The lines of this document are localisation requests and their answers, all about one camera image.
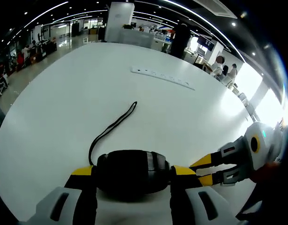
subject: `ceiling light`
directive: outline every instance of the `ceiling light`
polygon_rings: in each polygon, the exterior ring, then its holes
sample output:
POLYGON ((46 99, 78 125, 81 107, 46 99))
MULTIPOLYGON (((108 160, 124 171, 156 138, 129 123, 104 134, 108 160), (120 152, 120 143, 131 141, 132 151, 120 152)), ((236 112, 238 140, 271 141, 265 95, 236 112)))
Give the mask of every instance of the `ceiling light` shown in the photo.
POLYGON ((194 31, 192 31, 192 30, 191 30, 191 32, 194 33, 194 34, 197 35, 197 36, 200 36, 200 34, 197 34, 196 32, 194 32, 194 31))
POLYGON ((148 13, 141 13, 141 14, 150 15, 150 16, 157 17, 157 18, 160 18, 160 19, 163 19, 163 20, 167 20, 167 21, 169 21, 169 22, 171 22, 171 23, 177 24, 177 23, 174 22, 174 21, 168 20, 168 19, 166 19, 166 18, 162 18, 162 17, 157 16, 157 15, 152 15, 152 14, 148 14, 148 13))
POLYGON ((241 18, 243 19, 245 16, 247 16, 247 12, 243 12, 242 14, 241 14, 241 18))
POLYGON ((88 18, 88 17, 92 17, 92 15, 84 16, 84 17, 79 17, 79 18, 76 18, 76 19, 72 19, 71 21, 73 21, 73 20, 79 20, 79 19, 83 19, 83 18, 88 18))
MULTIPOLYGON (((134 18, 138 18, 138 19, 144 19, 144 20, 150 20, 150 19, 147 19, 147 18, 144 18, 144 17, 138 17, 138 16, 133 16, 134 18)), ((162 23, 162 22, 159 22, 159 21, 156 21, 156 20, 150 20, 150 21, 153 21, 153 22, 156 22, 156 23, 160 23, 160 24, 163 24, 163 25, 166 25, 167 27, 172 27, 170 25, 167 25, 165 23, 162 23)))
POLYGON ((267 48, 269 48, 269 47, 270 47, 270 45, 267 44, 266 46, 264 46, 264 49, 267 49, 267 48))
POLYGON ((80 14, 85 14, 85 13, 94 13, 94 12, 104 12, 104 11, 107 11, 107 9, 105 9, 105 10, 96 10, 96 11, 88 11, 88 12, 84 12, 84 13, 77 13, 77 14, 74 14, 74 15, 69 15, 69 16, 66 16, 64 18, 58 19, 58 20, 54 21, 53 23, 55 23, 57 21, 60 21, 60 20, 63 20, 63 19, 67 19, 67 18, 69 18, 71 16, 75 16, 75 15, 80 15, 80 14))
POLYGON ((235 49, 235 51, 237 52, 237 54, 242 58, 243 62, 246 62, 246 60, 244 59, 244 57, 242 56, 242 54, 240 53, 240 51, 235 47, 235 45, 216 27, 214 26, 210 21, 208 21, 207 19, 205 19, 204 17, 200 16, 198 13, 190 10, 189 8, 186 8, 178 3, 175 3, 173 1, 170 0, 162 0, 165 2, 168 2, 172 5, 178 6, 180 8, 183 8, 184 10, 192 13, 193 15, 195 15, 196 17, 200 18, 201 20, 203 20, 204 22, 206 22, 208 25, 210 25, 212 28, 214 28, 223 38, 225 38, 225 40, 227 40, 229 42, 229 44, 231 44, 231 46, 235 49))
POLYGON ((66 27, 66 26, 67 26, 67 24, 61 25, 61 26, 59 26, 58 28, 63 28, 63 27, 66 27))
POLYGON ((26 24, 26 25, 24 26, 24 28, 27 27, 28 25, 30 25, 32 22, 34 22, 37 18, 41 17, 42 15, 48 13, 49 11, 51 11, 51 10, 53 10, 53 9, 59 7, 59 6, 62 6, 62 5, 64 5, 64 4, 67 4, 67 3, 68 3, 68 1, 63 2, 63 3, 61 3, 61 4, 59 4, 59 5, 55 6, 55 7, 52 7, 52 8, 50 8, 50 9, 48 9, 47 11, 45 11, 45 12, 43 12, 42 14, 38 15, 36 18, 34 18, 34 19, 33 19, 32 21, 30 21, 28 24, 26 24))
MULTIPOLYGON (((19 30, 18 33, 16 33, 16 35, 18 35, 22 30, 19 30)), ((27 30, 28 31, 28 30, 27 30)))

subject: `chair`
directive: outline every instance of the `chair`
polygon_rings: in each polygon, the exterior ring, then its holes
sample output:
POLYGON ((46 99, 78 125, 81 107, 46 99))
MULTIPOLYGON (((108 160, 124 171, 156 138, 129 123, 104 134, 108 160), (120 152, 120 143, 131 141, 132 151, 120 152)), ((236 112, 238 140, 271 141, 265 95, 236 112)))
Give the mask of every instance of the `chair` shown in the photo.
POLYGON ((233 85, 234 81, 231 79, 228 75, 225 76, 222 80, 221 83, 224 84, 227 88, 233 85))
POLYGON ((6 88, 7 88, 7 81, 4 79, 4 77, 0 77, 0 92, 2 93, 6 88))

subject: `red object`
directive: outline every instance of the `red object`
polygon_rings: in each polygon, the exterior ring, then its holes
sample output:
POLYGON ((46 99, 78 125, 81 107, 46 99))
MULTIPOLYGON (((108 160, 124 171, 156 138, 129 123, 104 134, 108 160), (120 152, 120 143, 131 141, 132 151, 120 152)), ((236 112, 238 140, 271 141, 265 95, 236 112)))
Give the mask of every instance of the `red object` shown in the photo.
POLYGON ((19 64, 19 66, 22 66, 24 64, 24 56, 22 53, 18 54, 17 63, 19 64))

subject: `glossy floor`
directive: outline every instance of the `glossy floor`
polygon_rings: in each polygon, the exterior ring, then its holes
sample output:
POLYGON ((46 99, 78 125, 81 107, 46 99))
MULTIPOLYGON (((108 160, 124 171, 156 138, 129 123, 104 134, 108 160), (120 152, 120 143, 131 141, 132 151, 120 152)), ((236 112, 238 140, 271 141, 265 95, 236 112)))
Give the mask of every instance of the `glossy floor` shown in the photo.
POLYGON ((42 71, 49 67, 52 63, 88 43, 97 42, 97 35, 80 35, 76 37, 64 37, 57 39, 58 50, 48 55, 41 62, 28 66, 18 73, 13 73, 9 78, 9 87, 0 97, 0 107, 6 114, 9 108, 15 102, 20 93, 26 88, 30 82, 37 77, 42 71))

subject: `black strap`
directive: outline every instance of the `black strap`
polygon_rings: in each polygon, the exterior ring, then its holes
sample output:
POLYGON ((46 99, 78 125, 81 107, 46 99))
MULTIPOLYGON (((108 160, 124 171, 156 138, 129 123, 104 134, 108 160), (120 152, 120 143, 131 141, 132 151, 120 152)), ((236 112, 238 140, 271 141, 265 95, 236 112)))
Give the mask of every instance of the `black strap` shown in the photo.
POLYGON ((89 164, 94 165, 91 159, 92 152, 94 149, 94 146, 97 144, 97 142, 106 136, 109 132, 111 132, 114 128, 116 128, 121 122, 123 122, 130 114, 134 111, 136 105, 138 102, 134 102, 130 108, 127 110, 126 113, 124 113, 122 116, 119 117, 114 123, 110 124, 105 131, 103 131, 98 137, 95 138, 95 140, 92 142, 91 147, 89 148, 89 164))

